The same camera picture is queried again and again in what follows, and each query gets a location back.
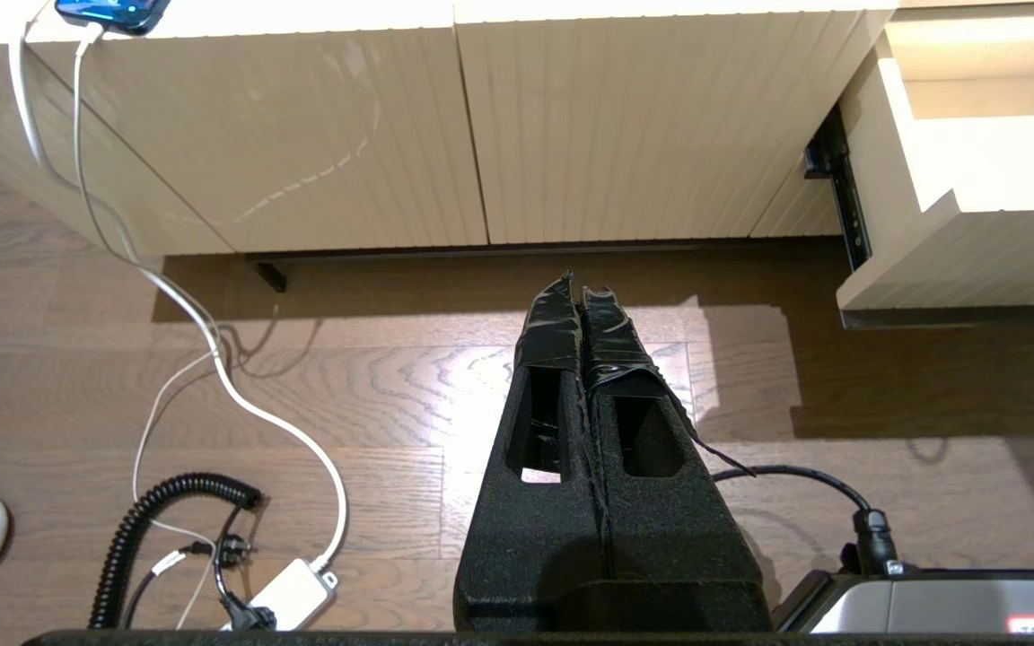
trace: open drawer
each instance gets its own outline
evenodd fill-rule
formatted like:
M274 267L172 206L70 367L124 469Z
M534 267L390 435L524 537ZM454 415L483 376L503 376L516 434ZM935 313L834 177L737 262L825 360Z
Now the open drawer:
M888 25L840 106L873 247L841 309L1034 306L1034 8Z

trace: wooden floor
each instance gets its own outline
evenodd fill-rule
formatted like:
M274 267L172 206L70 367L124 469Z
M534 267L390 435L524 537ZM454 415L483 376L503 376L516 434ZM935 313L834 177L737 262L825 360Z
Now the wooden floor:
M378 258L291 266L272 294L241 258L165 263L235 327L235 379L333 455L353 520L321 629L451 629L451 593L530 298L561 271L616 290L703 437L751 463L832 471L887 511L902 555L945 567L1034 567L1034 328L844 332L834 241L700 252ZM130 506L154 393L199 338L139 275L0 184L0 643L83 626ZM709 463L719 467L718 463ZM248 527L255 591L320 552L333 491L300 445L209 375L169 402L147 486L216 470L271 501ZM723 486L779 601L835 567L853 510L809 483ZM168 520L217 531L225 507ZM181 541L153 534L140 572ZM201 563L155 584L140 626L173 626ZM221 624L207 588L193 626Z

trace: white cable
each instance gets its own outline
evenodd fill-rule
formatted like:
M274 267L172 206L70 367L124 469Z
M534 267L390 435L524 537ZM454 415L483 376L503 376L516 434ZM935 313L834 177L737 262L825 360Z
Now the white cable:
M181 369L181 371L175 372L172 377L170 377L163 384L161 384L159 393L157 393L157 396L154 398L154 405L151 405L151 414L149 414L149 418L146 419L146 426L143 429L143 438L141 438L139 441L139 451L134 452L134 469L132 469L132 474L130 478L130 490L132 497L134 498L134 502L139 502L139 491L141 491L139 488L139 472L141 469L141 465L143 465L143 453L145 453L146 451L146 441L149 439L149 437L151 437L151 430L154 429L154 425L157 422L157 409L159 409L161 396L165 394L165 391L170 389L170 386L172 386L173 383L175 383L175 381L178 380L178 377L185 375L186 372L191 371L192 368L195 367L195 365L204 363L204 361L206 361L209 357L210 352L207 351L206 355L197 357L197 359L190 361L189 364L186 364L186 367ZM163 530L192 536L192 539L196 539L197 541L202 541L202 543L209 545L210 548L212 549L216 548L214 546L213 541L207 539L207 536L202 535L201 533L197 533L195 531L189 531L187 530L187 528L183 527L176 527L175 525L170 525L160 522L159 520L151 520L151 523L153 523L155 527L163 528Z
M214 557L210 555L210 559L206 561L206 568L202 570L202 578L197 580L197 588L193 589L193 593L189 595L189 602L186 604L186 609L181 612L181 617L178 618L178 625L174 626L174 629L181 629L186 622L186 617L189 617L189 610L193 608L194 602L197 602L197 595L202 593L202 586L206 585L206 577L210 576L210 570L214 567Z
M166 572L171 567L175 567L181 561L186 559L186 553L181 551L181 549L175 549L172 553L165 556L161 556L161 559L154 563L154 567L151 567L151 572L154 573L155 577L160 577L161 573Z
M97 39L93 34L84 37L82 44L79 47L78 52L74 53L74 76L73 76L73 93L74 93L74 172L79 176L79 191L82 193L83 202L86 205L87 213L91 216L91 221L94 221L96 228L101 228L98 225L98 217L94 213L94 207L91 201L91 193L86 187L86 176L83 168L83 153L82 153L82 65L87 53L90 49L90 44ZM131 260L139 262L136 258L136 253L132 250L132 242L130 241L130 235L126 232L126 224L123 223L122 218L115 215L114 217L115 227L119 230L119 236L122 237L123 245L128 245L128 249L131 252ZM329 454L322 450L322 447L313 441L313 438L307 436L303 430L299 429L298 426L292 425L290 422L278 418L276 414L258 408L257 405L251 404L246 398L238 392L237 386L234 384L233 380L230 380L230 375L226 373L225 359L221 356L219 351L219 338L214 335L216 328L210 324L208 318L202 317L201 314L193 307L193 298L186 295L182 296L185 291L181 288L177 289L174 285L169 285L166 282L159 281L159 276L154 273L154 271L145 269L145 267L140 266L140 270L143 271L143 275L149 281L154 282L155 285L159 286L159 289L168 297L172 298L174 302L177 303L178 307L181 307L193 322L196 324L199 330L201 330L202 335L206 338L206 343L210 348L210 355L214 356L214 370L218 373L218 378L221 380L221 384L224 386L226 394L235 401L236 404L240 405L241 408L245 409L246 412L254 414L255 418L262 419L264 421L270 422L271 425L278 426L284 432L290 433L291 436L298 438L299 441L303 442L307 449L311 450L313 455L322 462L322 466L325 466L325 470L329 471L330 479L333 481L333 487L337 490L337 527L334 528L333 539L330 544L325 549L316 559L310 563L310 567L315 570L315 572L324 572L326 567L333 560L334 554L337 554L337 549L341 547L341 540L345 535L345 524L348 522L349 510L347 500L345 499L345 488L344 484L341 482L341 473L337 472L337 467L333 465L333 459L330 459Z
M55 177L58 184L69 185L69 187L74 187L68 180L62 179L61 175L58 175L57 171L51 165L50 160L45 158L45 152L41 145L41 135L37 130L37 123L34 122L33 111L30 110L29 95L25 94L26 83L25 83L25 68L24 68L24 58L25 53L25 30L22 31L20 40L17 44L10 49L10 70L13 78L13 89L17 92L17 104L18 113L20 113L21 119L24 122L24 129L28 132L28 142L31 145L31 152L34 156L34 160L44 168L50 176ZM74 53L74 73L73 73L73 93L74 93L74 112L73 112L73 139L74 139L74 171L79 177L79 184L77 187L79 192L83 197L83 202L86 205L87 213L91 216L91 222L95 229L98 232L98 238L101 239L102 244L107 245L107 248L111 249L111 252L118 256L120 260L130 263L130 265L135 266L136 269L141 271L148 281L154 283L155 286L159 287L164 295L174 302L177 303L178 307L181 307L186 315L193 322L196 324L202 335L206 339L206 343L209 346L210 355L214 358L214 368L218 373L218 378L221 380L221 384L224 386L226 394L235 401L236 404L240 405L241 408L245 409L247 412L254 414L254 417L262 419L264 421L270 422L271 425L278 426L279 429L286 431L291 436L298 438L299 441L303 442L307 449L311 450L313 455L322 462L325 466L330 479L333 481L334 490L337 492L337 526L334 528L333 536L328 545L325 552L323 552L316 559L311 563L311 566L316 570L316 572L323 572L328 567L330 561L333 560L333 556L337 554L337 549L341 547L341 540L344 539L345 525L348 522L348 503L345 499L344 485L341 481L341 473L337 472L337 467L333 465L332 459L329 455L322 450L322 447L313 441L313 438L307 436L303 431L296 428L290 422L286 422L274 413L267 410L258 408L257 405L250 404L238 389L235 388L234 381L230 380L230 375L226 373L225 360L221 355L221 348L219 348L219 342L221 337L217 335L216 322L209 312L202 308L201 303L196 302L196 299L190 297L186 294L184 289L181 289L173 281L169 281L163 275L159 275L156 271L149 269L147 266L141 263L139 254L136 254L136 249L132 245L132 239L130 234L126 229L126 224L123 222L122 217L118 216L118 213L114 209L108 208L107 215L112 217L112 221L115 228L118 229L119 237L122 239L124 250L127 250L128 257L122 257L120 254L114 252L114 249L110 247L105 237L103 237L101 232L101 225L98 224L98 216L94 213L94 205L92 201L91 193L86 187L86 178L84 173L83 164L83 152L82 152L82 65L87 50L93 44L98 37L101 36L101 31L98 29L91 29L91 32L87 33L84 37L82 44L79 45L78 52Z

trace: black plug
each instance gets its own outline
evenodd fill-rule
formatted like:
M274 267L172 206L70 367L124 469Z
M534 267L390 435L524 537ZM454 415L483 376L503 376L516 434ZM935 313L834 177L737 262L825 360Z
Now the black plug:
M234 592L226 592L221 598L221 606L230 613L230 629L235 633L242 629L275 629L278 626L274 610L250 606Z
M864 576L903 574L904 565L895 555L888 517L879 510L859 510L853 514L856 528L856 552Z
M218 560L219 565L224 568L231 568L235 565L241 565L245 563L249 553L253 549L250 544L243 540L242 536L231 533L226 535L225 541L221 542L221 558ZM187 545L187 547L180 549L180 552L186 552L189 554L204 554L209 556L213 554L214 549L210 547L208 543L202 543L202 541L194 541L192 544Z

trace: grey device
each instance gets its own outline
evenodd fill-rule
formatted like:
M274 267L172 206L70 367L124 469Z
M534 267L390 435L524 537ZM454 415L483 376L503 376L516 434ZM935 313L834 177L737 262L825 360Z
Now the grey device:
M772 619L781 633L814 635L1034 635L1034 572L919 570L887 577L813 572Z

